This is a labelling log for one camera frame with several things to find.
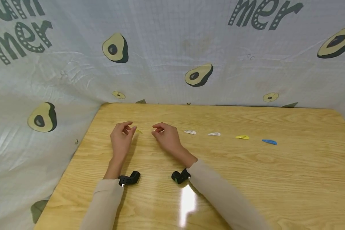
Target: fabric backdrop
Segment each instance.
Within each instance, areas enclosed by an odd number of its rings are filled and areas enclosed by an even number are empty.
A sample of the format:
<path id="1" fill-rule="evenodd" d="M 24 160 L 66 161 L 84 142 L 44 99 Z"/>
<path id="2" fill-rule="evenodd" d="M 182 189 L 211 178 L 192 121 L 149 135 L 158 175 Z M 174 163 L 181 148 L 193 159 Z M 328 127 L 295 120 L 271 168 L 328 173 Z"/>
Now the fabric backdrop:
<path id="1" fill-rule="evenodd" d="M 345 0 L 0 0 L 0 229 L 33 228 L 104 102 L 345 118 Z"/>

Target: hair clip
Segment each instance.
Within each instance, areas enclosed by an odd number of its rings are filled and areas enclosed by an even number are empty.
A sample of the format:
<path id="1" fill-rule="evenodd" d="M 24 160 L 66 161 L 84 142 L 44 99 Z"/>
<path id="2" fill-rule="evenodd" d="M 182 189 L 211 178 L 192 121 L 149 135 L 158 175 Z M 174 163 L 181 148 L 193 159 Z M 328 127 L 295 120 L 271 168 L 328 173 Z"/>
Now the hair clip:
<path id="1" fill-rule="evenodd" d="M 221 133 L 209 133 L 209 136 L 221 136 Z"/>
<path id="2" fill-rule="evenodd" d="M 270 143 L 270 144 L 273 144 L 273 145 L 277 145 L 277 142 L 276 141 L 273 141 L 273 140 L 262 140 L 263 142 L 266 142 L 266 143 Z"/>
<path id="3" fill-rule="evenodd" d="M 236 136 L 235 138 L 239 138 L 239 139 L 249 139 L 249 136 L 245 136 L 245 135 L 241 135 L 241 136 Z"/>
<path id="4" fill-rule="evenodd" d="M 189 134 L 193 134 L 193 135 L 196 135 L 196 134 L 197 134 L 196 131 L 192 131 L 192 130 L 185 130 L 184 132 L 185 132 L 185 133 L 189 133 Z"/>

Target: sleeve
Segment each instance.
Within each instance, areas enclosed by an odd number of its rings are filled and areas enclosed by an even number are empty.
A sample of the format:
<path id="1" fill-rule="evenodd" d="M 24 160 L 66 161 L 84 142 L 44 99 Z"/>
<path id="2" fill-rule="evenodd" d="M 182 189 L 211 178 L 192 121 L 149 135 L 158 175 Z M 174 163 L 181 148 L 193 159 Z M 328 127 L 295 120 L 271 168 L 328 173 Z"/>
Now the sleeve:
<path id="1" fill-rule="evenodd" d="M 257 210 L 218 173 L 198 160 L 187 171 L 192 185 L 235 230 L 269 230 Z"/>
<path id="2" fill-rule="evenodd" d="M 98 182 L 80 230 L 112 229 L 123 192 L 119 179 Z"/>

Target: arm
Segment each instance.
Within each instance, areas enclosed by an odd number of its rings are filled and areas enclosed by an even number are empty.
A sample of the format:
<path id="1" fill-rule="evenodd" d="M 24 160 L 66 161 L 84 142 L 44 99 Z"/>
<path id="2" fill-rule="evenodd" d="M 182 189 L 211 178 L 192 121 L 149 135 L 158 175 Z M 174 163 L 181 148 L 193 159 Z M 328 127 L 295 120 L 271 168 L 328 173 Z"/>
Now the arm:
<path id="1" fill-rule="evenodd" d="M 156 130 L 152 135 L 161 147 L 187 168 L 192 185 L 216 208 L 231 228 L 269 229 L 255 208 L 234 186 L 181 145 L 177 128 L 165 123 L 156 124 L 153 128 Z"/>
<path id="2" fill-rule="evenodd" d="M 116 212 L 124 192 L 124 188 L 119 185 L 118 177 L 136 130 L 136 127 L 130 128 L 130 124 L 132 122 L 117 124 L 110 135 L 113 157 L 103 180 L 98 182 L 93 192 L 92 201 L 80 225 L 80 230 L 110 230 L 114 225 Z"/>
<path id="3" fill-rule="evenodd" d="M 198 160 L 187 169 L 190 182 L 216 208 L 233 229 L 267 230 L 257 210 L 217 172 Z"/>

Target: wood grain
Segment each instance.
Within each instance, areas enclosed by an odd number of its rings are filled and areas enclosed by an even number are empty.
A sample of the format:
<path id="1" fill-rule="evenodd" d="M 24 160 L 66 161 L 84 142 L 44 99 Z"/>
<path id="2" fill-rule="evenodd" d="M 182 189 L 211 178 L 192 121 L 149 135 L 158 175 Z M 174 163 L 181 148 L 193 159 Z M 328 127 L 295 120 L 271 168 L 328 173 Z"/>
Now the wood grain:
<path id="1" fill-rule="evenodd" d="M 78 229 L 112 156 L 109 134 L 134 121 L 115 229 L 229 229 L 192 186 L 171 173 L 183 167 L 164 153 L 152 125 L 178 128 L 182 144 L 253 203 L 274 229 L 345 229 L 345 121 L 329 109 L 105 104 L 98 111 L 36 230 Z M 184 133 L 195 130 L 197 135 Z M 221 136 L 208 136 L 220 132 Z M 235 136 L 248 135 L 249 140 Z M 278 145 L 264 143 L 272 139 Z"/>

